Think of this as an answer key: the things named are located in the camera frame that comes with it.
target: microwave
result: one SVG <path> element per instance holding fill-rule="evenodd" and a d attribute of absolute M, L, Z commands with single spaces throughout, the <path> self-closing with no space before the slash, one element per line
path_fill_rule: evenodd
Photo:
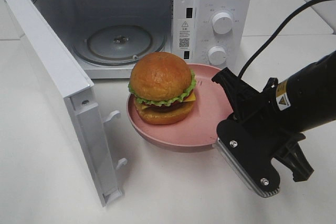
<path fill-rule="evenodd" d="M 128 78 L 135 63 L 168 51 L 187 63 L 235 64 L 249 0 L 0 0 L 43 92 L 76 134 L 103 206 L 122 195 L 92 79 Z"/>

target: lettuce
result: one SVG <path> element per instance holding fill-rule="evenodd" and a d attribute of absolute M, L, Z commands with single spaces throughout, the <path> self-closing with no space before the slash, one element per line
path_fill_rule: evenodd
<path fill-rule="evenodd" d="M 195 86 L 196 86 L 195 73 L 194 73 L 193 70 L 190 70 L 190 72 L 191 72 L 191 76 L 192 76 L 190 86 L 187 89 L 185 89 L 183 91 L 183 93 L 180 94 L 178 97 L 174 97 L 174 98 L 169 99 L 167 101 L 151 101 L 151 100 L 143 99 L 135 93 L 135 91 L 132 89 L 130 84 L 128 84 L 128 89 L 129 89 L 130 93 L 134 94 L 134 96 L 136 97 L 136 101 L 138 103 L 144 103 L 146 105 L 152 105 L 153 104 L 153 105 L 156 105 L 156 106 L 162 106 L 162 105 L 170 106 L 170 104 L 172 104 L 175 101 L 183 102 L 184 98 L 187 97 L 188 95 L 190 95 L 191 91 L 195 88 Z"/>

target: cheese slice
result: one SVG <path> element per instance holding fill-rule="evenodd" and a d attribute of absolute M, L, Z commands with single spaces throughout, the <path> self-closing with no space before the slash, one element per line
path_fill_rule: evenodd
<path fill-rule="evenodd" d="M 194 91 L 185 100 L 183 100 L 183 102 L 193 102 L 193 101 L 196 101 L 196 96 L 195 96 Z M 141 105 L 142 110 L 147 109 L 149 107 L 150 107 L 149 105 L 145 105 L 145 104 Z"/>

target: bottom bun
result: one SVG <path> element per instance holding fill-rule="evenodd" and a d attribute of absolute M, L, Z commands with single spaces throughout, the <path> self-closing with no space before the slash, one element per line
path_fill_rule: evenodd
<path fill-rule="evenodd" d="M 135 98 L 133 102 L 140 118 L 149 124 L 172 124 L 179 122 L 187 117 L 195 103 L 195 101 L 181 102 L 180 104 L 173 106 L 176 109 L 160 111 L 154 107 L 149 107 L 143 110 L 141 108 L 142 105 L 136 102 Z"/>

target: qr code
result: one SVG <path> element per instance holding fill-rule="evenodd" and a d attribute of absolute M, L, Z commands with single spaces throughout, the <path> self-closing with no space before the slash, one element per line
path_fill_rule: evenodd
<path fill-rule="evenodd" d="M 180 47 L 189 47 L 189 38 L 180 39 Z"/>

